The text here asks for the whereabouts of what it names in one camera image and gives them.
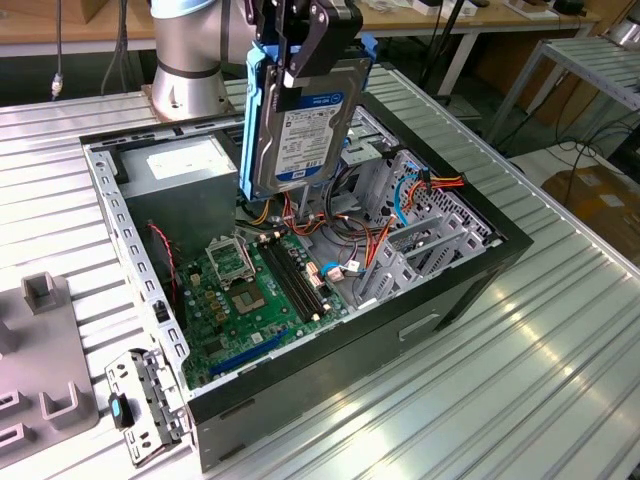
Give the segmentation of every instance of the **metal bracket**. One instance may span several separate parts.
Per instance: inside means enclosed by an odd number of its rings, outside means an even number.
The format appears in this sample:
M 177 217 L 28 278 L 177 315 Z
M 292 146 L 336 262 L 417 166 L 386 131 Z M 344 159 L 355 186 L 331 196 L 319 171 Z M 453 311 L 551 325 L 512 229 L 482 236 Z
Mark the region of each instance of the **metal bracket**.
M 106 368 L 109 388 L 128 403 L 133 425 L 122 429 L 131 461 L 140 467 L 180 443 L 190 429 L 184 402 L 160 350 L 126 352 Z M 110 405 L 112 415 L 114 404 Z

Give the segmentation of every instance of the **sticker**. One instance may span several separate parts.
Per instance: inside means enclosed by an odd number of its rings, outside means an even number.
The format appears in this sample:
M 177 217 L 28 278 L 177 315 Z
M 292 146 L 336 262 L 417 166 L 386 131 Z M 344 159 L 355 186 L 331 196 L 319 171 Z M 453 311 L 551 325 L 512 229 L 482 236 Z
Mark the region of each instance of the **sticker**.
M 147 163 L 156 180 L 198 170 L 213 170 L 216 175 L 229 171 L 227 162 L 209 140 L 149 155 Z
M 597 187 L 599 185 L 602 185 L 600 179 L 592 173 L 579 173 L 578 177 L 580 177 L 580 180 L 582 180 L 585 185 L 589 187 Z
M 604 203 L 606 203 L 610 207 L 624 207 L 624 202 L 620 200 L 618 197 L 616 197 L 615 195 L 612 195 L 612 194 L 600 195 L 600 198 Z
M 297 110 L 285 112 L 275 169 L 278 180 L 308 177 L 322 168 L 333 138 L 331 119 L 343 100 L 340 92 L 303 96 Z
M 262 335 L 260 335 L 260 332 L 252 333 L 251 340 L 257 345 L 262 342 Z
M 355 260 L 349 260 L 345 265 L 345 268 L 350 272 L 357 272 L 360 270 L 360 262 L 356 262 Z

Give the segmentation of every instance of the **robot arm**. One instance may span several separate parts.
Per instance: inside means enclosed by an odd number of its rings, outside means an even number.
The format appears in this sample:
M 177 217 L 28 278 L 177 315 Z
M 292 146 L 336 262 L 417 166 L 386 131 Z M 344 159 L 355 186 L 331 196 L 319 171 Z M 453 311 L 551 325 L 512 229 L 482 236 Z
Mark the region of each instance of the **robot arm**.
M 256 28 L 243 0 L 154 0 L 158 69 L 152 99 L 168 120 L 229 110 L 220 62 L 242 64 Z
M 309 78 L 330 72 L 362 27 L 348 0 L 154 0 L 151 13 L 153 104 L 169 120 L 227 111 L 220 63 L 244 63 L 254 41 L 278 47 L 275 107 L 287 109 Z

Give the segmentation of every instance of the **motherboard chip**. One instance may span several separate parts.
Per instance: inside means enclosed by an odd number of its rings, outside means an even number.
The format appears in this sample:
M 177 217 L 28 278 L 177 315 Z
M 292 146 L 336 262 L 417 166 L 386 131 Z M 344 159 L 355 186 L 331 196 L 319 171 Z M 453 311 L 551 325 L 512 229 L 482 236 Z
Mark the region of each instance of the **motherboard chip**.
M 267 302 L 255 283 L 244 283 L 229 290 L 229 296 L 236 310 L 242 315 L 264 307 Z
M 207 355 L 215 355 L 219 351 L 224 350 L 222 342 L 219 339 L 213 340 L 209 343 L 205 343 L 203 345 L 203 348 Z

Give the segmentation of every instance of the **motherboard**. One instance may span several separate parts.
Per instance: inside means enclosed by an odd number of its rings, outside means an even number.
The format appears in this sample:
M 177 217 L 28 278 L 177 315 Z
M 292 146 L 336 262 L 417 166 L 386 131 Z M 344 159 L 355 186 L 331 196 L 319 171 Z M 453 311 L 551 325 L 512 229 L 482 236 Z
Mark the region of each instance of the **motherboard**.
M 207 254 L 178 268 L 185 285 L 183 332 L 191 354 L 183 371 L 190 389 L 348 314 L 336 290 L 314 274 L 295 235 L 262 243 L 239 238 L 240 248 L 233 240 L 225 239 L 214 253 L 210 246 Z M 243 271 L 245 259 L 252 277 Z M 232 281 L 225 275 L 235 267 L 243 273 Z

